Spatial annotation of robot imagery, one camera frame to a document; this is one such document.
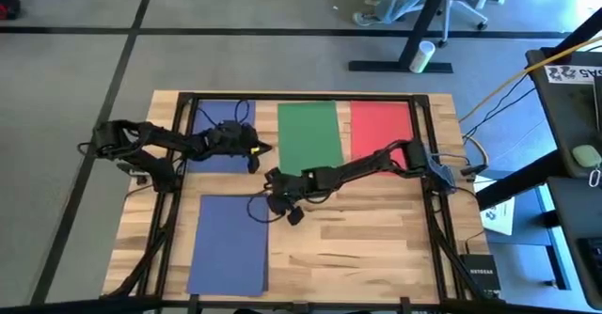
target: wooden table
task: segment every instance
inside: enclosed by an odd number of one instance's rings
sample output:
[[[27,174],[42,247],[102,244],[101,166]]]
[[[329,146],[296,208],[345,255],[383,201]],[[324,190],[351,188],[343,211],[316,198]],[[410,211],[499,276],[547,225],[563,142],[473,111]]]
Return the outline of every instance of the wooden table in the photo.
[[[155,91],[148,121],[170,129],[178,94],[178,91]],[[429,98],[439,150],[465,154],[452,96],[430,94]],[[257,193],[264,183],[263,173],[278,165],[277,104],[256,102],[255,126],[259,138],[274,146],[260,157],[257,174],[186,174],[165,299],[189,298],[186,283],[198,224],[199,197]],[[345,161],[349,161],[349,102],[337,102],[337,112],[343,154]],[[163,149],[147,150],[165,155]],[[464,161],[445,158],[443,163],[462,165]],[[458,185],[472,190],[469,183]],[[137,187],[132,182],[131,190]],[[125,201],[104,293],[114,290],[142,257],[154,202],[151,188]],[[279,221],[269,227],[269,288],[262,297],[201,296],[200,300],[396,304],[400,297],[407,296],[413,304],[438,303],[418,179],[373,175],[345,184],[324,204],[301,204],[306,218],[298,226]],[[463,247],[465,239],[483,230],[479,207],[472,195],[459,191],[450,196],[450,210],[457,245]],[[470,240],[470,250],[488,253],[484,235]],[[447,259],[443,261],[448,293],[453,296],[451,266]]]

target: black floor stripe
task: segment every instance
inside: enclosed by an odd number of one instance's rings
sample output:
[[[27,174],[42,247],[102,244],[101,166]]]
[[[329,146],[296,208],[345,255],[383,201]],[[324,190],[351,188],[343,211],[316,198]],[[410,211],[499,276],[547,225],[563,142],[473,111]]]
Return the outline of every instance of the black floor stripe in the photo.
[[[320,29],[320,28],[139,28],[136,18],[132,28],[111,27],[34,27],[2,26],[0,34],[66,34],[145,36],[309,36],[309,37],[394,37],[408,38],[412,31],[387,29]],[[570,32],[529,31],[451,31],[453,39],[564,39]],[[425,38],[441,38],[441,31],[428,31]]]
[[[144,14],[149,6],[149,1],[150,0],[141,0],[135,15],[134,23],[132,24],[132,28],[127,29],[129,35],[125,41],[121,55],[119,56],[119,61],[113,74],[111,84],[106,91],[103,106],[101,107],[97,117],[96,124],[107,121],[111,115],[111,111],[113,111],[113,105],[115,104],[115,100],[119,94],[121,82],[123,81],[123,75],[125,74],[128,62],[130,61],[130,56],[132,55],[132,51],[134,49],[135,40],[137,38],[137,28],[142,24]],[[77,215],[77,210],[79,209],[79,205],[86,190],[87,181],[92,173],[92,167],[94,166],[95,159],[91,154],[90,148],[88,148],[87,156],[84,158],[84,161],[80,165],[77,172],[77,177],[75,178],[69,199],[67,200],[65,211],[61,216],[50,252],[48,253],[48,257],[46,258],[40,278],[32,295],[31,305],[43,304],[46,301],[46,297],[48,296],[50,288],[52,287],[56,269],[60,263],[65,246],[67,245],[69,234],[71,232],[71,228],[73,227],[75,216]]]

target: white paper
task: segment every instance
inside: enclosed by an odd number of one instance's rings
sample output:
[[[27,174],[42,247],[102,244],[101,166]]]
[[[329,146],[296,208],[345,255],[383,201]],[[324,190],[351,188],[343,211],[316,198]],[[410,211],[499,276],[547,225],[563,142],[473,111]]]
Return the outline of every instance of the white paper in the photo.
[[[491,179],[477,176],[474,181],[474,190],[479,192],[488,185],[494,183]],[[515,198],[510,199],[481,211],[481,222],[483,227],[505,235],[512,235],[512,224],[515,217]]]
[[[602,67],[574,65],[545,65],[547,80],[551,84],[591,85],[596,76],[602,76]]]

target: red object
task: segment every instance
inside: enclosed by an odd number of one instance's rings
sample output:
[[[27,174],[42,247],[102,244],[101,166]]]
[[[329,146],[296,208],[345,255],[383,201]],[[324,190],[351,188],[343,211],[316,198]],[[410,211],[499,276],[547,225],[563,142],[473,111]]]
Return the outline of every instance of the red object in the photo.
[[[351,158],[374,153],[394,140],[413,138],[409,106],[405,102],[351,102]],[[406,168],[400,150],[393,160]]]

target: green paper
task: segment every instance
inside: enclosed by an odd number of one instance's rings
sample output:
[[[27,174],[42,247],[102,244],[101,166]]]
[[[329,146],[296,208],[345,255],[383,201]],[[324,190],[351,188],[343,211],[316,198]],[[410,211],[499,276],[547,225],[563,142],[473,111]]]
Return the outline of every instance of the green paper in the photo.
[[[283,173],[299,175],[306,168],[342,165],[335,102],[279,104],[278,147]]]

